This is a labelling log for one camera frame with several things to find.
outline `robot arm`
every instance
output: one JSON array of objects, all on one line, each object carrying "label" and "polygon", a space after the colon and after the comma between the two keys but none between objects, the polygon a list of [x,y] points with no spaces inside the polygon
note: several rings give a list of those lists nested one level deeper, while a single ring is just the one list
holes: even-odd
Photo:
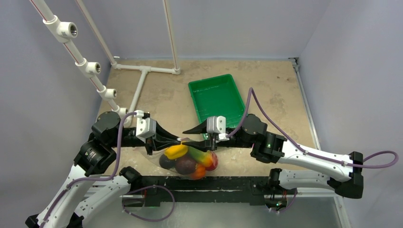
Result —
[{"label": "robot arm", "polygon": [[[150,115],[136,111],[137,128],[124,128],[121,138],[122,147],[144,146],[148,154],[159,151],[181,142],[178,137],[168,133]],[[120,196],[130,190],[130,184],[123,177],[114,177],[107,182],[101,191],[82,201],[94,181],[77,182],[69,189],[66,186],[73,180],[85,177],[100,177],[116,159],[112,149],[116,147],[120,117],[116,112],[102,113],[91,127],[92,133],[74,159],[70,173],[45,210],[38,215],[30,216],[26,225],[31,228],[44,227],[62,228],[72,224],[72,219],[86,224],[101,208],[107,206],[114,196]]]},{"label": "robot arm", "polygon": [[[278,187],[292,189],[295,187],[322,187],[332,189],[344,197],[359,199],[363,193],[362,169],[342,165],[332,161],[322,160],[298,150],[284,136],[267,131],[267,124],[257,116],[246,116],[240,129],[231,137],[227,134],[233,128],[225,128],[226,119],[223,116],[209,117],[200,125],[184,131],[186,134],[206,133],[207,140],[201,142],[184,142],[201,151],[216,150],[218,147],[252,148],[250,155],[263,163],[285,163],[304,167],[311,171],[276,170],[275,176]],[[344,164],[363,164],[363,155],[352,152],[349,155],[328,153],[301,145],[309,153],[341,161]]]}]

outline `green fruit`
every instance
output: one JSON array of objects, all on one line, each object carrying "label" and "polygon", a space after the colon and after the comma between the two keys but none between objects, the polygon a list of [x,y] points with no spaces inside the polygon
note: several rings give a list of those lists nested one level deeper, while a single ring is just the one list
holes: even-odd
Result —
[{"label": "green fruit", "polygon": [[196,171],[197,162],[190,156],[183,156],[176,159],[175,169],[181,175],[189,175]]},{"label": "green fruit", "polygon": [[168,170],[175,166],[175,160],[170,160],[170,159],[168,159],[168,157],[165,154],[163,154],[160,157],[160,166],[161,166],[161,168]]}]

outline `yellow pepper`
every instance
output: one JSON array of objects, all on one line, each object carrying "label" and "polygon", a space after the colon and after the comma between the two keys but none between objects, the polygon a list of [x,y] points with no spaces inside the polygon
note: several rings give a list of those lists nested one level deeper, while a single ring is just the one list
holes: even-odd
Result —
[{"label": "yellow pepper", "polygon": [[165,150],[164,154],[170,160],[174,160],[184,156],[188,152],[188,146],[185,145],[176,145],[171,146]]}]

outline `purple tube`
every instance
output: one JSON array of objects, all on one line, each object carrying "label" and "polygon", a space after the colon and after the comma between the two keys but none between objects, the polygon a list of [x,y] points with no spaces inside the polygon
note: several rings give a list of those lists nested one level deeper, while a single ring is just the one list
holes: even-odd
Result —
[{"label": "purple tube", "polygon": [[136,192],[143,191],[143,190],[150,189],[150,188],[160,188],[160,189],[164,189],[164,190],[167,191],[167,192],[169,193],[169,195],[171,196],[171,198],[172,198],[172,208],[171,208],[171,211],[170,211],[166,216],[164,216],[163,218],[159,218],[159,219],[143,218],[143,217],[141,217],[141,216],[135,215],[135,214],[133,214],[132,212],[128,211],[128,210],[125,208],[123,202],[122,202],[122,208],[123,208],[123,211],[125,211],[127,214],[129,214],[129,215],[131,215],[131,216],[133,216],[133,217],[136,217],[136,218],[138,218],[138,219],[141,219],[141,220],[144,220],[144,221],[147,221],[147,222],[161,222],[162,220],[167,219],[167,218],[173,213],[173,209],[175,209],[175,198],[173,197],[173,194],[172,194],[171,191],[169,191],[169,189],[167,189],[167,188],[164,187],[164,186],[153,185],[153,186],[147,186],[147,187],[144,187],[144,188],[140,188],[140,189],[137,189],[137,190],[128,192],[128,193],[126,193],[126,195],[134,194],[134,193],[136,193]]},{"label": "purple tube", "polygon": [[[120,162],[120,150],[122,147],[122,131],[123,131],[123,124],[125,122],[125,119],[129,116],[136,115],[136,112],[128,113],[126,114],[121,120],[119,124],[119,130],[117,134],[117,147],[116,147],[116,164],[115,168],[110,176],[107,178],[94,178],[94,177],[84,177],[84,178],[78,178],[76,180],[71,181],[67,186],[66,189],[60,192],[60,194],[56,197],[56,199],[53,201],[53,203],[50,205],[49,210],[46,212],[45,216],[43,217],[44,221],[47,221],[49,218],[50,214],[52,213],[52,210],[55,208],[57,203],[60,201],[60,199],[64,196],[64,194],[73,186],[75,183],[80,182],[80,181],[109,181],[112,180],[113,177],[115,177],[117,173],[117,169],[119,168],[119,162]],[[43,228],[46,222],[42,222],[39,226],[39,228]]]},{"label": "purple tube", "polygon": [[[256,104],[258,105],[260,111],[262,112],[262,114],[266,117],[266,119],[277,129],[279,130],[295,147],[297,147],[301,152],[306,153],[307,155],[310,155],[312,157],[315,158],[319,158],[322,160],[326,160],[329,162],[334,162],[337,164],[342,164],[344,165],[344,163],[342,161],[338,161],[335,159],[331,159],[331,158],[327,158],[321,155],[317,155],[311,152],[308,152],[306,150],[304,150],[296,141],[294,141],[287,133],[285,133],[272,119],[270,119],[269,116],[267,116],[267,114],[265,113],[265,111],[263,110],[262,106],[260,105],[258,98],[256,97],[255,91],[253,90],[253,88],[249,88],[249,92],[248,92],[248,99],[246,101],[246,105],[245,105],[245,111],[242,115],[241,121],[239,122],[238,126],[234,129],[234,131],[232,131],[231,133],[229,133],[227,135],[227,138],[230,138],[231,136],[233,136],[242,126],[243,122],[245,121],[245,118],[247,116],[247,112],[249,109],[249,105],[250,105],[250,96],[253,95],[253,98],[255,99]],[[392,165],[396,164],[397,161],[399,160],[399,155],[396,152],[393,151],[381,151],[381,152],[377,152],[374,153],[368,157],[366,157],[364,159],[364,162],[381,154],[386,154],[386,153],[390,153],[394,155],[394,159],[393,161],[391,161],[390,163],[387,164],[382,164],[382,165],[359,165],[359,164],[353,164],[353,163],[347,163],[347,166],[352,166],[352,167],[358,167],[358,168],[367,168],[367,169],[382,169],[382,168],[387,168],[387,167],[391,167]]]},{"label": "purple tube", "polygon": [[287,204],[286,208],[284,208],[283,210],[281,210],[280,213],[286,212],[286,211],[291,207],[291,205],[292,205],[292,204],[294,203],[294,201],[295,201],[295,198],[297,197],[297,194],[298,194],[298,191],[297,191],[297,189],[295,189],[294,196],[292,197],[292,200],[291,200],[290,204]]}]

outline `white pvc pipe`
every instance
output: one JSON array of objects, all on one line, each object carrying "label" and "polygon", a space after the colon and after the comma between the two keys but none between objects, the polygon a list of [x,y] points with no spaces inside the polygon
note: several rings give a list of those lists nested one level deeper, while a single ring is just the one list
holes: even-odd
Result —
[{"label": "white pvc pipe", "polygon": [[132,65],[123,65],[117,64],[116,69],[123,69],[123,70],[140,70],[140,66],[132,66]]},{"label": "white pvc pipe", "polygon": [[159,67],[151,67],[151,66],[132,66],[132,65],[117,64],[116,69],[140,70],[140,71],[147,69],[150,72],[170,73],[170,74],[174,74],[174,75],[178,74],[178,71],[176,71],[175,69],[159,68]]},{"label": "white pvc pipe", "polygon": [[51,21],[55,16],[44,0],[29,0],[45,21]]},{"label": "white pvc pipe", "polygon": [[167,69],[167,68],[152,67],[151,72],[171,73],[171,74],[176,75],[175,69]]},{"label": "white pvc pipe", "polygon": [[148,73],[148,71],[146,71],[146,70],[141,71],[140,80],[139,80],[139,83],[137,84],[137,89],[136,89],[136,92],[134,93],[132,104],[130,105],[130,108],[129,108],[130,113],[133,112],[134,109],[136,108],[136,104],[137,104],[138,98],[140,96],[141,88],[143,87],[144,79],[145,79],[145,76],[147,75],[147,73]]},{"label": "white pvc pipe", "polygon": [[76,45],[73,43],[72,40],[67,41],[66,43],[63,44],[66,50],[70,53],[71,57],[78,63],[83,63],[84,58],[77,49]]},{"label": "white pvc pipe", "polygon": [[69,52],[69,54],[72,56],[72,58],[76,62],[76,66],[80,69],[80,71],[83,73],[85,77],[90,79],[90,81],[94,84],[96,87],[98,93],[102,97],[103,100],[107,101],[109,105],[111,106],[112,110],[119,113],[119,115],[122,117],[126,114],[126,109],[119,107],[115,101],[111,98],[106,97],[105,95],[102,95],[100,92],[105,89],[105,86],[102,85],[101,81],[99,81],[98,77],[92,73],[90,74],[89,72],[86,72],[84,68],[89,64],[81,55],[81,53],[78,51],[77,47],[74,45],[73,41],[71,40],[71,37],[62,37],[60,34],[57,33],[57,29],[59,26],[60,21],[58,18],[53,15],[52,11],[50,8],[47,6],[46,2],[44,0],[30,0],[32,5],[36,8],[38,13],[42,16],[44,24],[47,26],[49,31],[55,36],[55,38],[64,45],[66,50]]},{"label": "white pvc pipe", "polygon": [[163,6],[164,6],[164,11],[165,11],[165,17],[166,17],[166,25],[168,27],[169,40],[171,41],[173,65],[174,65],[174,69],[176,71],[179,71],[181,69],[181,67],[179,66],[176,45],[175,45],[175,38],[173,36],[173,23],[172,23],[172,18],[171,18],[171,9],[169,6],[169,0],[163,0]]},{"label": "white pvc pipe", "polygon": [[83,12],[84,17],[86,18],[87,22],[89,23],[92,31],[94,32],[96,38],[98,39],[99,43],[101,44],[102,48],[105,51],[105,54],[108,56],[109,61],[111,62],[112,66],[117,64],[116,60],[113,58],[111,51],[109,50],[108,46],[105,43],[105,40],[102,38],[101,33],[99,32],[98,28],[95,25],[94,20],[92,20],[91,15],[89,14],[86,6],[84,5],[82,0],[76,0],[78,7],[80,8],[81,12]]}]

